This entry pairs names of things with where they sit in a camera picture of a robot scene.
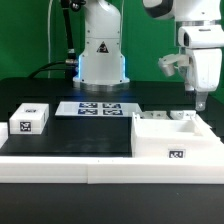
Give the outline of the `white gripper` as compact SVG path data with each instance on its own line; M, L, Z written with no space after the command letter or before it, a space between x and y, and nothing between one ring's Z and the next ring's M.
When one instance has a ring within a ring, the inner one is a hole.
M187 95L196 93L195 109L204 111L207 92L217 89L221 73L222 51L215 49L182 48L182 53L189 57L189 65L184 73L184 85Z

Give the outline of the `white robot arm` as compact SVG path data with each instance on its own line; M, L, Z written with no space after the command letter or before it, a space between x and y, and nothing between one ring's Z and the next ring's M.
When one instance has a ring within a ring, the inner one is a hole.
M159 59L163 73L180 74L185 89L196 93L195 109L202 111L210 92L217 89L221 72L224 30L221 0L142 0L147 14L175 21L177 54ZM109 91L129 83L121 53L122 17L106 0L61 0L64 9L85 10L85 49L80 56L68 48L75 64L73 84L92 91Z

